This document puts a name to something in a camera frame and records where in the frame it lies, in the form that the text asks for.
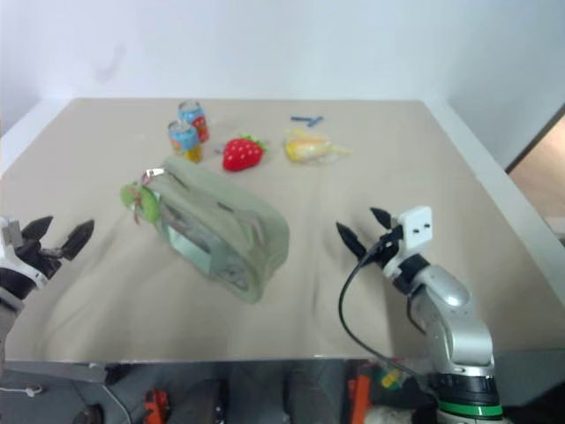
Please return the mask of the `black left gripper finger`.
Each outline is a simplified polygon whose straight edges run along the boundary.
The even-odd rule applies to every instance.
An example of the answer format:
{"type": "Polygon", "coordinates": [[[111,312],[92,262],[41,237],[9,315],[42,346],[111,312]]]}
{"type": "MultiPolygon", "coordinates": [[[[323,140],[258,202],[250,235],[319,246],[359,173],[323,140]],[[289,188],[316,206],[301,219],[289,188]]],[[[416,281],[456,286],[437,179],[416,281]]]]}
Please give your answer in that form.
{"type": "Polygon", "coordinates": [[[85,247],[94,232],[94,219],[79,224],[60,247],[59,257],[72,261],[85,247]]]}
{"type": "Polygon", "coordinates": [[[25,243],[37,242],[39,243],[41,239],[47,233],[53,216],[44,216],[30,222],[22,231],[21,235],[25,243]]]}

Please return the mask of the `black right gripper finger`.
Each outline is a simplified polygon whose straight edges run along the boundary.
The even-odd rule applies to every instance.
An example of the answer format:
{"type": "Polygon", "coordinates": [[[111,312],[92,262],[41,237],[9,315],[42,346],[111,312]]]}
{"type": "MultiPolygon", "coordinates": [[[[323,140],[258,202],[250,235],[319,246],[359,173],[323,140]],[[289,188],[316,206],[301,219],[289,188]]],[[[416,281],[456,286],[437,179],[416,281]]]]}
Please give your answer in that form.
{"type": "Polygon", "coordinates": [[[358,236],[348,226],[336,222],[335,223],[338,234],[342,242],[354,254],[357,260],[361,260],[366,254],[366,248],[358,240],[358,236]]]}
{"type": "Polygon", "coordinates": [[[383,228],[385,228],[386,230],[392,229],[393,217],[389,212],[382,208],[370,208],[370,211],[383,228]]]}

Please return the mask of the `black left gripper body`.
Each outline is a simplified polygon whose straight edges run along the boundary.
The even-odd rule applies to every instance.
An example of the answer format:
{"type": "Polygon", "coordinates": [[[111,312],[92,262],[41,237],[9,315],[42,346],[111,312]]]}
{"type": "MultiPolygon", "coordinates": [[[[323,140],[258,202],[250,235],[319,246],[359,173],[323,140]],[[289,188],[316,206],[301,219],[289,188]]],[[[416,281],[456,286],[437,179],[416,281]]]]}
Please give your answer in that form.
{"type": "Polygon", "coordinates": [[[61,247],[43,247],[39,238],[24,238],[23,244],[15,248],[15,254],[28,266],[22,273],[26,279],[38,274],[50,279],[61,267],[63,250],[61,247]]]}

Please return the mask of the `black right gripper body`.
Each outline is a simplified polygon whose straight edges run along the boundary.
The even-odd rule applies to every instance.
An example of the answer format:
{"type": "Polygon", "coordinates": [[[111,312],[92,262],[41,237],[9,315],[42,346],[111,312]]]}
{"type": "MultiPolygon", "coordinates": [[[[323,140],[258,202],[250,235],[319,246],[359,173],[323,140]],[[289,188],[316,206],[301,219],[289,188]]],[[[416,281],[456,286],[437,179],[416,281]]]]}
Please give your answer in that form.
{"type": "Polygon", "coordinates": [[[367,250],[368,257],[364,264],[376,264],[379,268],[384,268],[394,256],[399,252],[400,241],[403,239],[403,227],[397,225],[389,232],[379,238],[379,240],[367,250]]]}

